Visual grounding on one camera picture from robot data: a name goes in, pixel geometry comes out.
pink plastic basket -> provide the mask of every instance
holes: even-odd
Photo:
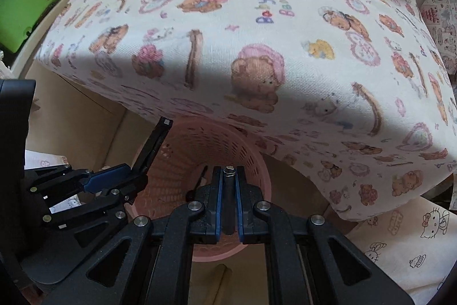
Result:
[[[211,182],[213,166],[244,166],[247,182],[261,188],[265,200],[271,199],[271,182],[265,162],[255,146],[239,131],[219,122],[203,119],[177,119],[168,133],[149,172],[148,185],[138,194],[132,217],[160,218],[186,203],[186,192],[193,189],[203,168]],[[214,246],[195,245],[194,262],[225,259],[246,246],[238,234],[221,235]]]

silver bolt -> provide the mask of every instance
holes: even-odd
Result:
[[[260,211],[268,211],[271,207],[271,204],[269,204],[267,201],[261,201],[257,202],[256,206],[258,209],[260,209]]]
[[[138,227],[145,226],[148,222],[149,219],[146,216],[138,216],[135,218],[135,220],[133,220],[133,223]]]
[[[311,222],[314,225],[323,225],[325,222],[325,218],[324,218],[324,216],[321,216],[321,215],[312,215]]]
[[[125,212],[124,211],[117,211],[116,212],[116,217],[119,218],[120,220],[122,220],[123,218],[125,218]]]
[[[202,208],[202,204],[199,201],[190,202],[187,206],[191,211],[198,211]]]
[[[224,172],[225,176],[228,176],[228,177],[235,176],[235,167],[227,166],[224,168],[223,172]]]

teddy bear print tablecloth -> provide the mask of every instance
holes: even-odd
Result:
[[[415,0],[70,0],[36,59],[151,121],[237,127],[348,220],[457,166],[457,105]]]

perforated basket wall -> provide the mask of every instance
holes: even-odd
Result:
[[[271,198],[271,183],[265,162],[254,145],[239,131],[215,121],[178,119],[174,122],[149,172],[148,185],[135,200],[129,213],[160,218],[186,203],[186,192],[193,189],[204,166],[211,182],[213,166],[244,166],[248,183],[261,188]],[[221,260],[242,250],[238,234],[226,236],[215,246],[195,245],[193,261]]]

pink star print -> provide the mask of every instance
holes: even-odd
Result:
[[[238,28],[239,28],[238,25],[229,25],[225,28],[225,30],[235,31]]]

